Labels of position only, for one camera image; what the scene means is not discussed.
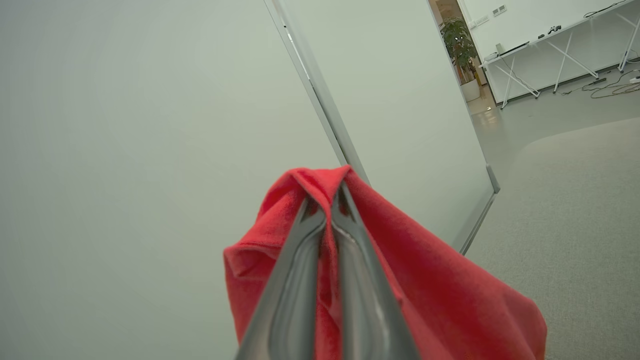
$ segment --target red microfiber cloth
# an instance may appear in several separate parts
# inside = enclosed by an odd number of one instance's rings
[[[331,204],[343,180],[423,359],[544,359],[547,325],[532,300],[391,205],[348,166],[286,172],[264,198],[255,225],[225,249],[227,291],[238,341],[298,209],[310,195],[327,215],[328,224],[318,268],[316,359],[342,357],[338,257],[329,224]]]

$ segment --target white planter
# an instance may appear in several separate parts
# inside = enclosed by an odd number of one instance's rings
[[[465,96],[465,101],[469,102],[480,97],[480,87],[478,86],[476,79],[473,79],[460,87],[462,88],[462,94]]]

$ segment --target potted plant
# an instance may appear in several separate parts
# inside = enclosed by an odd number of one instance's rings
[[[471,59],[477,56],[467,24],[461,17],[449,17],[440,25],[442,40],[452,64],[458,70],[460,87],[467,102],[480,97],[480,86],[476,80],[476,68]]]

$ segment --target white wall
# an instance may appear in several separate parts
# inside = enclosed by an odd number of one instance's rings
[[[372,187],[459,249],[493,190],[429,3],[285,3]]]
[[[592,11],[605,8],[614,0],[463,0],[469,12],[468,21],[489,15],[490,20],[471,30],[481,58],[496,52],[495,45],[501,43],[505,50],[527,41],[534,41],[538,35],[547,35],[551,26],[566,27],[580,21]],[[628,4],[617,12],[631,21],[640,16],[640,1],[627,0]],[[493,17],[492,10],[506,5],[507,11]],[[575,28],[569,53],[593,70],[602,69],[620,62],[627,49],[633,27],[620,19],[616,12],[609,12]],[[564,49],[569,33],[550,38],[556,46]],[[636,37],[634,46],[640,51],[640,37]],[[556,82],[563,55],[546,42],[518,52],[514,71],[516,75],[534,88],[543,88]],[[505,56],[511,66],[510,56]],[[496,101],[502,101],[506,91],[507,77],[500,70],[490,66],[490,83]],[[567,59],[561,81],[575,78],[587,72]],[[526,94],[527,90],[519,85],[512,87],[509,98]]]
[[[231,359],[223,247],[336,155],[262,0],[0,2],[0,358]]]

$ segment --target white desk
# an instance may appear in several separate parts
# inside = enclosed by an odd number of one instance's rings
[[[562,59],[562,64],[560,65],[560,69],[558,71],[558,77],[556,79],[556,85],[554,87],[554,94],[556,93],[557,89],[558,89],[558,84],[560,82],[560,77],[562,74],[562,70],[564,68],[564,61],[569,58],[569,60],[575,62],[577,65],[579,65],[580,67],[582,67],[584,70],[586,70],[589,74],[591,74],[594,78],[598,79],[598,74],[590,69],[589,67],[587,67],[586,65],[584,65],[582,62],[580,62],[578,59],[576,59],[575,57],[569,55],[569,46],[571,45],[571,39],[573,37],[573,30],[578,26],[581,25],[587,21],[592,21],[593,19],[600,17],[606,13],[609,12],[613,12],[616,11],[618,9],[620,9],[621,7],[628,5],[629,3],[633,3],[635,0],[626,0],[624,3],[620,3],[617,4],[615,6],[612,6],[606,10],[603,10],[599,13],[596,13],[590,17],[587,17],[585,19],[582,19],[576,23],[570,24],[569,26],[563,26],[562,29],[555,31],[553,33],[551,33],[550,35],[545,35],[543,38],[539,38],[536,39],[532,42],[529,42],[527,45],[522,46],[518,49],[515,49],[514,51],[511,51],[508,54],[505,54],[504,56],[499,56],[495,59],[491,59],[490,61],[486,61],[484,62],[482,65],[480,65],[480,67],[482,68],[486,68],[487,70],[489,70],[488,66],[491,64],[494,64],[493,66],[495,66],[497,69],[499,69],[500,71],[502,71],[503,73],[505,73],[509,78],[508,78],[508,82],[507,82],[507,88],[506,88],[506,93],[504,95],[504,100],[502,102],[502,106],[500,107],[501,109],[504,109],[504,107],[507,105],[508,101],[509,101],[509,90],[511,89],[511,82],[514,81],[515,83],[519,84],[520,86],[524,87],[528,92],[530,92],[533,96],[536,97],[536,99],[540,96],[540,91],[535,89],[533,86],[529,85],[527,82],[525,82],[522,78],[518,78],[514,75],[513,73],[513,67],[515,66],[515,61],[516,61],[516,54],[518,54],[520,51],[527,49],[530,46],[536,45],[537,43],[542,43],[542,42],[546,42],[547,44],[549,44],[551,47],[553,47],[554,49],[558,50],[562,55],[563,55],[563,59]],[[616,12],[616,15],[618,17],[620,17],[621,19],[623,19],[626,23],[630,24],[631,26],[633,26],[633,31],[631,32],[629,41],[628,41],[628,46],[627,49],[625,50],[625,52],[623,53],[622,59],[620,60],[620,64],[618,65],[618,70],[620,70],[620,72],[624,72],[624,68],[625,65],[627,64],[627,60],[628,60],[628,56],[629,56],[629,51],[631,50],[631,46],[636,38],[638,29],[640,28],[640,17],[638,17],[638,20],[636,22],[633,22],[631,20],[629,20],[628,18],[626,18],[624,15],[621,15],[619,12]],[[556,46],[555,44],[553,44],[550,40],[561,34],[564,33],[565,31],[569,31],[569,40],[567,41],[566,44],[566,48],[565,50],[560,49],[558,46]],[[511,66],[509,67],[509,65],[507,64],[506,60],[504,59],[504,57],[512,57],[513,59],[511,60]],[[509,67],[509,71],[503,69],[500,65],[498,65],[496,62],[497,61],[503,61],[505,65],[507,65]]]

